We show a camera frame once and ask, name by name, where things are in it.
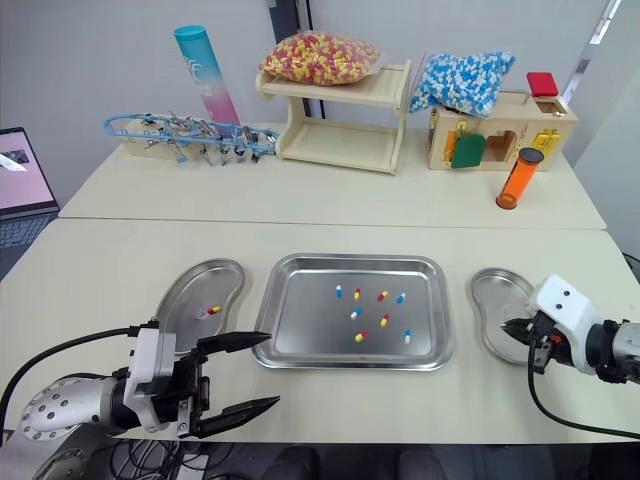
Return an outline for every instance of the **white robotic hand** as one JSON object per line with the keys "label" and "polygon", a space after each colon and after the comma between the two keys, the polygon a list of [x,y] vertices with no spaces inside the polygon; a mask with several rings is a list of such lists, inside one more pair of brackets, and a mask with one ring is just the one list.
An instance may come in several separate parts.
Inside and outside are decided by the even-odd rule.
{"label": "white robotic hand", "polygon": [[513,319],[503,330],[530,345],[534,370],[551,359],[609,383],[640,383],[640,324],[605,320],[591,301],[558,275],[550,275],[529,297],[533,318]]}

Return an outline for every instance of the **kidney-shaped metal dish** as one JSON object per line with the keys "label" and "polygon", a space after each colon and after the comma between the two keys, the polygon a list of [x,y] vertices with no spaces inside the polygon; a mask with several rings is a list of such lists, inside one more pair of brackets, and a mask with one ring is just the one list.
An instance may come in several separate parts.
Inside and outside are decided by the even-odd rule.
{"label": "kidney-shaped metal dish", "polygon": [[471,294],[480,313],[485,346],[502,360],[526,365],[529,349],[502,331],[500,325],[514,318],[529,318],[525,306],[533,287],[517,273],[485,268],[471,279]]}
{"label": "kidney-shaped metal dish", "polygon": [[253,350],[267,367],[435,370],[453,353],[444,275],[424,257],[285,257],[256,330],[273,335]]}
{"label": "kidney-shaped metal dish", "polygon": [[[169,288],[156,311],[160,330],[176,334],[176,351],[196,346],[199,338],[226,327],[231,304],[244,285],[242,267],[233,260],[214,259],[194,265]],[[220,312],[207,310],[222,307]]]}

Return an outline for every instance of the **tabletop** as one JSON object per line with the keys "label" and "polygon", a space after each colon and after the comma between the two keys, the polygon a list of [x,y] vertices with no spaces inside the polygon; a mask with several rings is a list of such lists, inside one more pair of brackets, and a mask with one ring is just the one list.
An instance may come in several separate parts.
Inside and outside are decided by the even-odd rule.
{"label": "tabletop", "polygon": [[[523,367],[484,347],[469,296],[480,269],[505,267],[532,284],[557,273],[606,318],[640,321],[640,286],[603,231],[272,225],[60,219],[50,224],[0,284],[0,383],[28,358],[95,331],[138,324],[170,284],[206,259],[239,262],[246,284],[229,329],[252,330],[273,265],[296,253],[426,256],[442,268],[455,336],[453,358],[434,372],[291,370],[260,366],[250,351],[216,354],[213,414],[251,398],[281,401],[247,425],[210,440],[238,442],[556,443],[616,441],[544,417]],[[131,340],[115,338],[62,352],[18,386],[8,428],[39,389],[77,371],[125,366]],[[609,385],[550,364],[536,376],[542,402],[573,421],[640,431],[635,385]],[[130,436],[148,436],[140,429]],[[175,438],[169,427],[155,438]]]}
{"label": "tabletop", "polygon": [[60,215],[329,225],[604,229],[562,155],[515,210],[495,203],[508,172],[427,168],[426,131],[408,130],[396,176],[264,156],[211,167],[135,157],[120,146]]}

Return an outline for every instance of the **blue and white capsules in bag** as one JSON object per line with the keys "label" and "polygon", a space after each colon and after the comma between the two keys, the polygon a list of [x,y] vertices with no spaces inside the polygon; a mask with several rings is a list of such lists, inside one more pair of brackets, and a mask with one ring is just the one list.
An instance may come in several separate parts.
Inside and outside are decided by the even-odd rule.
{"label": "blue and white capsules in bag", "polygon": [[509,52],[427,55],[416,77],[409,112],[442,104],[486,118],[498,99],[503,75],[515,61]]}

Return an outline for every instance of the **tall cylindrical bottle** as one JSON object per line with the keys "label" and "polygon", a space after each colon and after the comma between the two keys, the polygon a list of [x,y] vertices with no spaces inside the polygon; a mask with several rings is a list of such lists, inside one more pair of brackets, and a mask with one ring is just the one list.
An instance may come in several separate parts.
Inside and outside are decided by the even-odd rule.
{"label": "tall cylindrical bottle", "polygon": [[502,187],[500,195],[496,198],[499,207],[511,210],[518,206],[518,200],[542,160],[544,160],[544,154],[540,150],[535,148],[520,149],[518,160],[516,160],[507,182]]}
{"label": "tall cylindrical bottle", "polygon": [[207,30],[198,25],[189,25],[178,28],[174,34],[211,120],[239,125]]}

